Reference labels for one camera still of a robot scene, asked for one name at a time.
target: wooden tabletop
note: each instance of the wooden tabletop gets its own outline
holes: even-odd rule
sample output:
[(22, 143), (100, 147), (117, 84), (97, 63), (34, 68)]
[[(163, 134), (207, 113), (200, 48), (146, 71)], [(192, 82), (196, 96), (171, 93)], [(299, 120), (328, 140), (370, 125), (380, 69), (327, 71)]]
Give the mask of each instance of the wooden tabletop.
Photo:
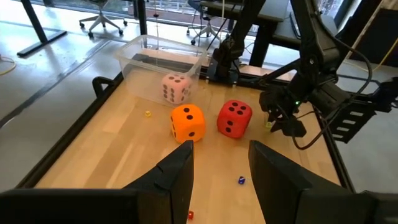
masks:
[[(267, 72), (250, 66), (241, 70), (255, 75)], [(192, 103), (205, 115), (206, 135), (194, 145), (195, 177), (190, 210), (195, 212), (195, 218), (190, 223), (264, 223), (250, 177), (248, 148), (251, 139), (263, 142), (338, 184), (324, 139), (300, 151), (281, 131), (271, 133), (264, 125), (267, 115), (260, 109), (259, 94), (258, 90), (199, 81)], [(231, 99), (244, 101), (253, 109), (248, 129), (239, 140), (222, 135), (216, 127), (218, 112), (223, 103)], [(144, 115), (147, 110), (152, 113), (149, 118)], [(124, 187), (178, 146), (170, 130), (171, 110), (130, 94), (127, 82), (122, 82), (36, 187)], [(311, 110), (310, 104), (303, 104), (300, 114)], [(313, 114), (301, 120), (307, 135), (298, 143), (304, 145), (320, 128)], [(244, 185), (238, 184), (239, 176), (246, 177)]]
[[(262, 20), (282, 22), (286, 17), (288, 3), (289, 0), (266, 0), (258, 15), (259, 19), (255, 24), (263, 24), (264, 21)], [(200, 4), (208, 8), (208, 13), (210, 15), (221, 16), (221, 10), (223, 8), (223, 3), (221, 1), (200, 1)], [(236, 5), (233, 13), (231, 13), (233, 6), (234, 4), (226, 3), (224, 5), (224, 13), (226, 18), (236, 20), (238, 19), (241, 6)]]

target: black bracket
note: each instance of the black bracket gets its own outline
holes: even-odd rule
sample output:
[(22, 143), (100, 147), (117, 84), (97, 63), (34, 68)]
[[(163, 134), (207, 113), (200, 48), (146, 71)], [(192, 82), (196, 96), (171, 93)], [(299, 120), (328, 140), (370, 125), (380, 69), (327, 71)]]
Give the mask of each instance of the black bracket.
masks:
[(104, 92), (104, 88), (102, 87), (102, 85), (113, 86), (114, 81), (110, 78), (95, 77), (93, 79), (92, 84), (93, 84), (95, 95), (98, 98)]

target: small die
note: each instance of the small die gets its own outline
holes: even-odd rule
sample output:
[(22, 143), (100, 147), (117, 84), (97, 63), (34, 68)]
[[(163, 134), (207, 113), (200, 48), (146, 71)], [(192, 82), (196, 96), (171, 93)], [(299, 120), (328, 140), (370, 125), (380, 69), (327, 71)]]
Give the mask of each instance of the small die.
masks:
[(240, 176), (239, 177), (239, 180), (238, 180), (238, 183), (239, 184), (244, 184), (244, 181), (245, 181), (246, 179), (243, 177), (243, 176)]
[(188, 219), (193, 220), (193, 211), (188, 212)]
[(173, 104), (181, 104), (191, 97), (192, 79), (176, 73), (167, 74), (162, 79), (163, 98)]

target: desk leg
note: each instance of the desk leg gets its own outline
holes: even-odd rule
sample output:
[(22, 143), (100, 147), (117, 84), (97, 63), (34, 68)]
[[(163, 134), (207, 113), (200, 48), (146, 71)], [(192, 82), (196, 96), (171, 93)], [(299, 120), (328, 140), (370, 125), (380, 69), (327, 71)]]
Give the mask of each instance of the desk leg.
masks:
[(137, 0), (139, 30), (141, 35), (148, 34), (147, 31), (147, 14), (145, 9), (145, 0)]
[(277, 22), (269, 22), (268, 24), (259, 26), (249, 65), (262, 67), (269, 43), (271, 42), (277, 25)]
[(39, 19), (37, 18), (36, 13), (33, 10), (32, 3), (30, 3), (30, 0), (21, 0), (21, 3), (24, 6), (26, 14), (28, 15), (30, 22), (32, 23), (32, 26), (35, 29), (37, 37), (39, 38), (40, 42), (24, 50), (21, 50), (20, 52), (17, 53), (18, 56), (20, 57), (28, 56), (35, 50), (44, 47), (45, 45), (57, 40), (58, 38), (62, 37), (67, 33), (66, 31), (59, 31), (56, 34), (53, 34), (47, 38), (44, 34), (43, 27), (40, 25)]

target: plastic bin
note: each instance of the plastic bin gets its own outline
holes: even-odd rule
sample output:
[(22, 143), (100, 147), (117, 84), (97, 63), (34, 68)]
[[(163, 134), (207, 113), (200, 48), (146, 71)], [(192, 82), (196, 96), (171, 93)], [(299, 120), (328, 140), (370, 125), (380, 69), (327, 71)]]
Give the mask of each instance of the plastic bin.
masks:
[(141, 98), (178, 106), (195, 94), (207, 51), (180, 42), (141, 35), (116, 51), (129, 91)]

